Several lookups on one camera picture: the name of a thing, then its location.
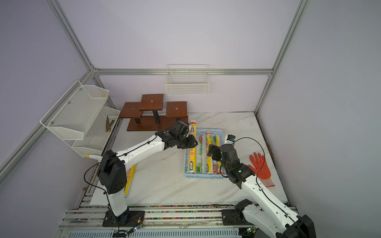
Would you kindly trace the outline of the yellow wrap roll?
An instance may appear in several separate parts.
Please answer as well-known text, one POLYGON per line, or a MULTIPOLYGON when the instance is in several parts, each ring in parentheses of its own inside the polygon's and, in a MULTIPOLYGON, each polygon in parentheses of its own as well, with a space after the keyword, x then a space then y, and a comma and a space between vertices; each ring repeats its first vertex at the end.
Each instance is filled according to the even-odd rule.
POLYGON ((135 171, 136 171, 136 165, 134 165, 133 167, 131 167, 127 171, 127 183, 126 183, 126 187, 125 187, 125 190, 124 190, 125 196, 128 196, 128 194, 129 194, 130 187, 131 187, 131 184, 132 184, 132 181, 133 181, 133 177, 135 175, 135 171))
POLYGON ((209 146, 211 144, 213 144, 213 135, 211 134, 211 132, 207 132, 206 135, 205 135, 205 138, 206 138, 206 173, 208 175, 213 175, 214 174, 214 170, 213 170, 213 162, 212 162, 212 159, 210 158, 210 156, 208 156, 208 152, 209 152, 209 146))
MULTIPOLYGON (((220 136, 216 135, 215 138, 216 138, 216 146, 220 146, 220 136)), ((216 172, 218 175, 221 174, 221 162, 219 161, 216 162, 216 172)))
POLYGON ((196 147, 198 145, 196 136, 196 121, 190 121, 190 131, 189 135, 193 136, 194 142, 192 143, 192 148, 189 152, 189 173, 194 174, 196 172, 196 147))

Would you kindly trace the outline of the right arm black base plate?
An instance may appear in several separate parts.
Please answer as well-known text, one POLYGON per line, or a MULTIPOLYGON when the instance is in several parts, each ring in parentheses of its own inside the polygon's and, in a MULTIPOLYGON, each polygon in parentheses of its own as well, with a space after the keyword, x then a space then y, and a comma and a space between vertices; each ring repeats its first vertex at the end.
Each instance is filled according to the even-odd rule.
POLYGON ((224 226, 236 226, 236 225, 251 225, 243 214, 244 209, 252 205, 253 203, 244 199, 234 206, 234 209, 223 209, 221 210, 222 222, 224 226))

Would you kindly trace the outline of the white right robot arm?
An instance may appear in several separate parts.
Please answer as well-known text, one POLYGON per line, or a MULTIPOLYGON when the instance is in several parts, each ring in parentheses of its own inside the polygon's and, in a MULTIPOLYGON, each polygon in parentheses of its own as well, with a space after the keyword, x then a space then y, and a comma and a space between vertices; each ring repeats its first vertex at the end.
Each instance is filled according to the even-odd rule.
POLYGON ((233 144, 210 145, 208 156, 221 162, 229 180, 247 193, 259 207, 249 200, 236 205, 243 218, 271 238, 315 238, 315 226, 307 215, 300 216, 273 195, 249 166, 240 162, 233 144))

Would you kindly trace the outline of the light blue plastic basket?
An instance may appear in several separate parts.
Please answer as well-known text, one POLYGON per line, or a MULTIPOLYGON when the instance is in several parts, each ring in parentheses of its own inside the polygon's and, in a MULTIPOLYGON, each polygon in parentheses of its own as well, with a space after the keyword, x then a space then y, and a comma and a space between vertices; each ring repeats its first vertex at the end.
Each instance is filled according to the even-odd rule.
MULTIPOLYGON (((224 133, 221 129, 197 129, 197 135, 199 134, 206 134, 207 132, 211 132, 212 135, 219 135, 220 136, 220 145, 224 144, 224 133)), ((208 175, 208 174, 192 174, 192 173, 185 173, 185 162, 184 162, 184 169, 183 174, 186 178, 198 178, 198 179, 224 179, 222 175, 208 175)))

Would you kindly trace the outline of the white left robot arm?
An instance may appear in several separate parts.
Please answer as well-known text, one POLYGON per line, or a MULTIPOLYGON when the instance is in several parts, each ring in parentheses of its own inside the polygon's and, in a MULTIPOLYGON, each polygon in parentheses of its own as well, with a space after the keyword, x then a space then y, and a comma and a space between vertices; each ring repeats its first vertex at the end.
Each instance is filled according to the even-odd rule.
POLYGON ((128 205, 125 201, 127 171, 149 156, 168 148, 195 148, 198 144, 194 135, 189 133, 190 125, 177 121, 172 128, 157 131, 147 140, 128 149, 114 152, 106 151, 99 163, 98 179, 108 198, 109 209, 117 218, 127 216, 128 205))

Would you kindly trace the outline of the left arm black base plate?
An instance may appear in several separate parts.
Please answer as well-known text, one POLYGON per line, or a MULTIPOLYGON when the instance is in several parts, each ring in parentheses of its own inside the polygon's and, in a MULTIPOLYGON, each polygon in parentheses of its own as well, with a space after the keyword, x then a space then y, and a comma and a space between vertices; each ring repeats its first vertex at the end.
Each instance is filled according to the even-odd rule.
POLYGON ((137 227, 145 216, 145 211, 125 211, 121 216, 116 217, 110 210, 105 214, 102 227, 137 227))

